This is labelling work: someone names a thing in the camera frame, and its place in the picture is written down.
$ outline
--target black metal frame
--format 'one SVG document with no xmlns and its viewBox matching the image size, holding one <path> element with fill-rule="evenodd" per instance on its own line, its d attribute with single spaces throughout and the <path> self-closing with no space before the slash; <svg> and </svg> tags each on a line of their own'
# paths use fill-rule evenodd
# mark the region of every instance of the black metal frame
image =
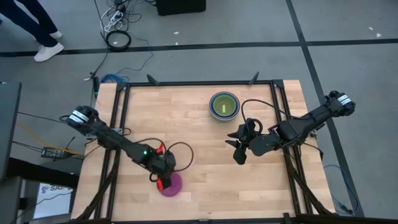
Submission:
<svg viewBox="0 0 398 224">
<path fill-rule="evenodd" d="M 162 83 L 156 83 L 156 86 L 248 85 L 248 84 L 249 84 L 248 81 L 162 82 Z M 282 104 L 284 106 L 285 112 L 290 114 L 289 104 L 287 102 L 283 80 L 256 80 L 253 84 L 254 85 L 270 85 L 272 101 L 276 108 L 279 108 L 277 91 L 276 91 L 276 87 L 278 87 L 280 90 Z M 142 87 L 142 86 L 155 86 L 155 85 L 153 83 L 148 83 L 148 82 L 145 82 L 145 83 L 118 83 L 117 84 L 115 98 L 114 98 L 114 104 L 113 104 L 113 110 L 112 110 L 112 115 L 111 115 L 111 123 L 109 125 L 111 128 L 114 128 L 114 126 L 115 126 L 121 90 L 124 90 L 124 101 L 123 101 L 123 107 L 122 107 L 122 113 L 121 113 L 121 122 L 120 122 L 119 127 L 123 129 L 125 122 L 126 122 L 127 106 L 128 106 L 128 102 L 129 102 L 129 90 L 131 87 Z M 276 113 L 276 117 L 277 117 L 277 122 L 282 121 L 281 113 L 277 110 L 275 110 L 275 113 Z M 284 159 L 286 162 L 287 160 L 290 159 L 289 149 L 283 148 L 283 152 L 284 152 Z M 304 171 L 303 171 L 302 161 L 301 161 L 301 158 L 298 157 L 298 154 L 299 154 L 299 150 L 295 147 L 294 155 L 296 158 L 297 172 L 298 172 L 299 176 L 302 178 L 302 180 L 304 180 L 304 182 L 305 182 L 305 175 L 304 175 Z M 110 155 L 111 155 L 110 150 L 107 150 L 105 153 L 105 156 L 104 156 L 100 185 L 106 179 L 106 175 L 108 173 L 107 171 L 108 171 L 108 166 L 109 166 Z M 114 159 L 115 160 L 120 159 L 120 151 L 116 152 Z M 290 191 L 292 194 L 292 203 L 294 206 L 295 214 L 296 215 L 302 214 L 294 178 L 289 173 L 288 173 L 288 178 L 289 178 L 289 187 L 290 187 Z M 115 193 L 116 193 L 116 182 L 117 182 L 117 175 L 111 184 L 111 190 L 109 192 L 108 207 L 107 207 L 107 212 L 106 212 L 106 218 L 109 218 L 109 219 L 111 219 L 112 212 L 113 212 L 114 197 L 115 197 Z M 305 194 L 303 194 L 303 198 L 305 201 L 305 207 L 306 207 L 307 213 L 312 214 L 312 206 L 311 206 L 310 201 L 308 200 L 308 198 Z M 101 207 L 102 207 L 102 201 L 100 201 L 100 203 L 98 204 L 98 207 L 95 210 L 94 218 L 100 218 Z M 280 217 L 280 218 L 222 219 L 222 220 L 211 220 L 211 222 L 212 223 L 242 223 L 242 222 L 244 222 L 244 223 L 280 223 L 280 222 L 284 222 L 285 219 L 286 218 L 282 218 L 282 217 Z M 209 220 L 202 220 L 202 221 L 201 220 L 172 220 L 172 221 L 147 221 L 147 222 L 131 221 L 131 222 L 113 222 L 113 223 L 126 224 L 126 223 L 201 223 L 201 222 L 208 223 Z"/>
</svg>

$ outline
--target white sneaker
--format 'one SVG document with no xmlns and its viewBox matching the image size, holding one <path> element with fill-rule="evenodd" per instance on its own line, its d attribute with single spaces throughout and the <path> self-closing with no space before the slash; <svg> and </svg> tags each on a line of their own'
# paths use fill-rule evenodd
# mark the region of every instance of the white sneaker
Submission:
<svg viewBox="0 0 398 224">
<path fill-rule="evenodd" d="M 52 38 L 54 38 L 54 39 L 59 39 L 59 38 L 62 37 L 62 33 L 59 32 L 59 31 L 56 31 L 56 32 L 53 33 L 53 34 L 50 34 L 50 36 L 51 36 Z"/>
<path fill-rule="evenodd" d="M 39 52 L 37 52 L 36 56 L 34 57 L 36 62 L 44 62 L 54 55 L 58 54 L 63 50 L 63 45 L 58 43 L 54 47 L 39 47 Z"/>
</svg>

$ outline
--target black floor stripe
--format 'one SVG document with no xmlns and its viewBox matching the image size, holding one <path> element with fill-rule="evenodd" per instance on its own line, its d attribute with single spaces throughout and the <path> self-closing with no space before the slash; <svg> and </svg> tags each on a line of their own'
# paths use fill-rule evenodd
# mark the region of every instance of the black floor stripe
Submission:
<svg viewBox="0 0 398 224">
<path fill-rule="evenodd" d="M 376 39 L 376 40 L 326 40 L 308 41 L 307 46 L 337 46 L 337 45 L 368 45 L 368 44 L 397 44 L 398 39 Z M 245 47 L 300 47 L 301 43 L 293 42 L 242 42 L 225 44 L 188 44 L 188 45 L 166 45 L 150 47 L 151 51 L 167 50 L 200 50 L 200 49 L 234 49 Z M 79 55 L 79 54 L 105 54 L 107 48 L 102 49 L 76 49 L 64 50 L 58 55 Z M 148 47 L 129 47 L 124 52 L 148 52 Z M 34 56 L 37 51 L 25 52 L 0 52 L 0 57 L 26 57 Z"/>
<path fill-rule="evenodd" d="M 320 104 L 323 104 L 325 102 L 325 99 L 324 99 L 325 94 L 324 94 L 324 92 L 322 90 L 322 86 L 321 86 L 321 83 L 320 83 L 320 80 L 319 80 L 319 77 L 318 77 L 318 73 L 315 70 L 315 66 L 313 64 L 313 61 L 312 61 L 312 58 L 311 58 L 311 54 L 310 54 L 310 51 L 308 49 L 307 42 L 305 41 L 303 32 L 301 30 L 299 19 L 297 18 L 295 9 L 294 9 L 293 4 L 292 4 L 292 0 L 286 0 L 286 3 L 287 3 L 287 7 L 289 8 L 290 16 L 292 17 L 293 25 L 294 25 L 294 28 L 296 30 L 297 37 L 298 37 L 298 40 L 300 42 L 301 48 L 303 50 L 305 61 L 307 63 L 307 66 L 308 66 L 308 69 L 309 69 L 309 72 L 310 72 L 310 75 L 311 75 L 311 78 L 312 78 L 312 82 L 313 82 L 314 87 L 315 87 L 315 91 L 316 91 L 318 99 L 319 99 L 319 102 L 320 102 Z M 348 176 L 348 182 L 353 187 L 352 190 L 353 190 L 354 194 L 356 194 L 358 196 L 358 194 L 356 192 L 356 188 L 355 188 L 354 182 L 353 182 L 353 178 L 351 176 L 351 172 L 349 171 L 349 168 L 348 168 L 347 160 L 346 160 L 345 155 L 344 155 L 343 147 L 341 146 L 341 143 L 340 143 L 340 138 L 338 136 L 335 123 L 333 122 L 332 119 L 329 119 L 326 123 L 327 123 L 328 129 L 329 129 L 329 132 L 330 132 L 331 141 L 332 141 L 333 146 L 335 148 L 335 152 L 336 152 L 338 163 L 339 163 L 340 167 L 346 171 L 347 176 Z M 349 193 L 348 186 L 346 186 L 346 188 L 347 188 L 347 192 L 348 192 L 349 199 L 351 201 L 352 207 L 356 208 L 356 206 L 358 206 L 358 211 L 356 213 L 356 216 L 364 217 L 364 213 L 363 213 L 363 209 L 362 209 L 361 204 L 360 203 L 358 205 L 356 204 L 356 200 L 355 200 L 354 196 Z"/>
</svg>

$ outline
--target white paper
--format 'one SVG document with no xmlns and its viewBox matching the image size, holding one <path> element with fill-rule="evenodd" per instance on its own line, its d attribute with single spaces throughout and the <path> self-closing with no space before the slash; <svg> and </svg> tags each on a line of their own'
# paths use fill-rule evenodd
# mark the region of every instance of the white paper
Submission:
<svg viewBox="0 0 398 224">
<path fill-rule="evenodd" d="M 37 201 L 39 203 L 45 198 L 52 198 L 58 194 L 67 194 L 73 189 L 68 187 L 59 187 L 50 184 L 40 184 L 39 192 L 37 192 Z M 69 213 L 70 194 L 59 195 L 51 200 L 45 200 L 38 204 L 35 208 L 34 219 L 51 217 L 54 215 L 63 215 Z"/>
</svg>

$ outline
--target black case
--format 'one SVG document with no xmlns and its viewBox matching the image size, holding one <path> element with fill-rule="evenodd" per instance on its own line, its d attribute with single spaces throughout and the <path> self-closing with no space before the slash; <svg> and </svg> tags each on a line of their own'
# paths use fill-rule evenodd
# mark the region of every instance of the black case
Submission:
<svg viewBox="0 0 398 224">
<path fill-rule="evenodd" d="M 156 7 L 160 16 L 203 12 L 206 10 L 206 0 L 156 0 Z"/>
</svg>

